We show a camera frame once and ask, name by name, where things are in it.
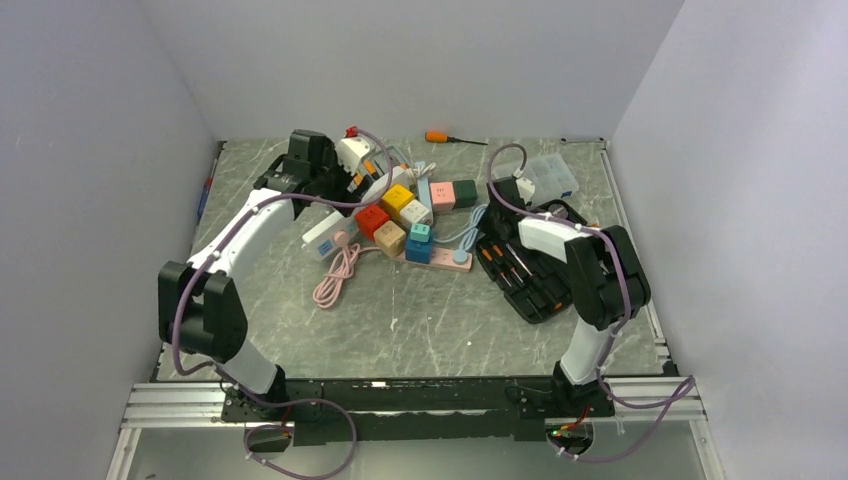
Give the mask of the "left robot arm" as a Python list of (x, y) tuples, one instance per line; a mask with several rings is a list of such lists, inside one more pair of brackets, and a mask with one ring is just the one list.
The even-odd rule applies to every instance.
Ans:
[(285, 371), (249, 340), (238, 285), (276, 235), (315, 199), (342, 199), (350, 178), (329, 137), (297, 129), (287, 151), (254, 181), (244, 205), (211, 243), (184, 262), (163, 265), (158, 332), (171, 347), (178, 374), (214, 367), (249, 392), (248, 407), (261, 419), (285, 411)]

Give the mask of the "black plastic tool case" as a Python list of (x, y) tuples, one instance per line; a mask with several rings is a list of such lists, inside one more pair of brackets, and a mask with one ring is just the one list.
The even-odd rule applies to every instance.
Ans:
[(530, 324), (548, 321), (573, 302), (565, 263), (524, 247), (519, 217), (492, 200), (478, 228), (474, 254), (507, 303)]

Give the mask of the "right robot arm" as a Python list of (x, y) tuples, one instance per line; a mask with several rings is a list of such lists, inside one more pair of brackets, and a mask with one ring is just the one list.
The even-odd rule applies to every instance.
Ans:
[(627, 230), (576, 223), (547, 211), (526, 209), (513, 177), (487, 182), (490, 204), (518, 234), (522, 247), (562, 263), (579, 320), (568, 348), (554, 367), (551, 401), (574, 415), (590, 395), (607, 392), (602, 367), (613, 337), (651, 300), (651, 288)]

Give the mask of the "white power strip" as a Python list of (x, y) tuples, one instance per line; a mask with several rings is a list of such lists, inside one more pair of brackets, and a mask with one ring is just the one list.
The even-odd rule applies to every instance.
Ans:
[[(379, 178), (373, 178), (371, 175), (357, 175), (354, 178), (356, 189), (353, 190), (353, 202), (375, 201), (388, 185), (410, 187), (412, 177), (409, 170), (406, 164), (394, 166), (391, 170), (390, 181), (388, 174)], [(333, 208), (323, 220), (302, 235), (302, 249), (315, 259), (329, 258), (358, 234), (355, 214), (360, 210), (362, 207), (354, 208), (349, 212)]]

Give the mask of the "clear plastic organizer box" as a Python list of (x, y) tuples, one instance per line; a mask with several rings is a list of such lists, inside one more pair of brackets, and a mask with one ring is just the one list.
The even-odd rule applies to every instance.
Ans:
[(559, 153), (530, 157), (523, 178), (533, 184), (533, 195), (526, 202), (541, 205), (554, 199), (567, 199), (579, 191), (579, 183)]

